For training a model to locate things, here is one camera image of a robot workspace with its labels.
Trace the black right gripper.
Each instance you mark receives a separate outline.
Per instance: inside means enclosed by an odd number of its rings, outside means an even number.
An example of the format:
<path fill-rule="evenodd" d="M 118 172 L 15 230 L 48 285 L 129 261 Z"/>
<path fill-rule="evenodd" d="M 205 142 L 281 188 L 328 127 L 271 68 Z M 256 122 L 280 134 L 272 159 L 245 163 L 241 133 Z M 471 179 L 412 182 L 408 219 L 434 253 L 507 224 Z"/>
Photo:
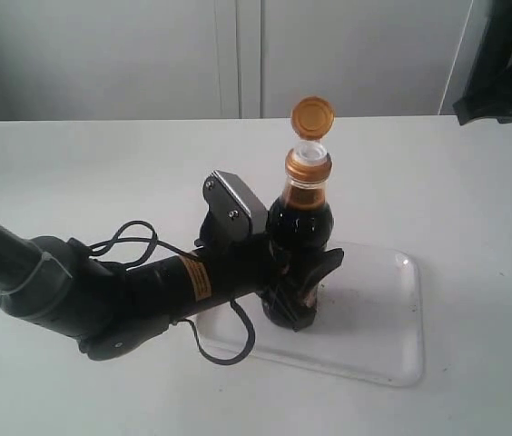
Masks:
<path fill-rule="evenodd" d="M 512 1 L 493 1 L 462 96 L 453 103 L 459 124 L 494 119 L 512 124 Z"/>

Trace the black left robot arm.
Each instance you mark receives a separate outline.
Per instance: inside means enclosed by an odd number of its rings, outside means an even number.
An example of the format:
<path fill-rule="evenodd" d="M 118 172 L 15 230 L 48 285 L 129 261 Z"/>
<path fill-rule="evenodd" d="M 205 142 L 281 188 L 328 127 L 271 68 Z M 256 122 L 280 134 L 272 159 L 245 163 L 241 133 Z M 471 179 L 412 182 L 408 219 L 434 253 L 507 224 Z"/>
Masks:
<path fill-rule="evenodd" d="M 75 340 L 91 360 L 106 361 L 226 304 L 246 328 L 245 358 L 256 332 L 240 298 L 258 295 L 275 322 L 299 331 L 316 314 L 301 296 L 344 258 L 336 248 L 282 264 L 266 238 L 253 237 L 226 252 L 202 247 L 192 253 L 174 249 L 158 262 L 148 255 L 130 263 L 102 260 L 123 241 L 122 232 L 91 246 L 53 236 L 26 240 L 0 225 L 0 309 Z"/>

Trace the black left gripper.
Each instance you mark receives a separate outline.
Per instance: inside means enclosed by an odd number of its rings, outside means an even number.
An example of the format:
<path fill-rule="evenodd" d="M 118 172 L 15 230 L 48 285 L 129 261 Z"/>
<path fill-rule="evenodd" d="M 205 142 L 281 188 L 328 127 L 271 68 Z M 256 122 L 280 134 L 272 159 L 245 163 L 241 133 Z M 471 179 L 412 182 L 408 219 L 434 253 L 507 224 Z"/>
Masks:
<path fill-rule="evenodd" d="M 344 250 L 334 248 L 292 258 L 281 272 L 273 259 L 267 234 L 234 243 L 223 225 L 207 213 L 193 253 L 205 268 L 211 295 L 202 309 L 225 304 L 248 294 L 262 298 L 262 309 L 275 325 L 299 332 L 316 318 L 320 282 L 340 268 Z"/>

